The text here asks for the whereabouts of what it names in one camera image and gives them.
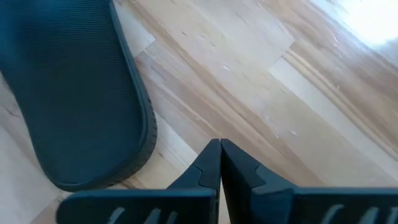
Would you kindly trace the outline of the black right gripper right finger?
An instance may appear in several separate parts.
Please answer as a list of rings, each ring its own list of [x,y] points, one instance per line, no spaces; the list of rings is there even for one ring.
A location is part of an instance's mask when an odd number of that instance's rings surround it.
[[[221,178],[231,223],[397,223],[397,189],[300,187],[228,139]]]

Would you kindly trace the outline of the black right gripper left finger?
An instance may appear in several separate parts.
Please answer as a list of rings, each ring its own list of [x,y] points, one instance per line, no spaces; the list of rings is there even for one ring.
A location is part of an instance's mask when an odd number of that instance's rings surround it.
[[[217,223],[221,142],[212,139],[166,189],[89,190],[67,197],[57,223]]]

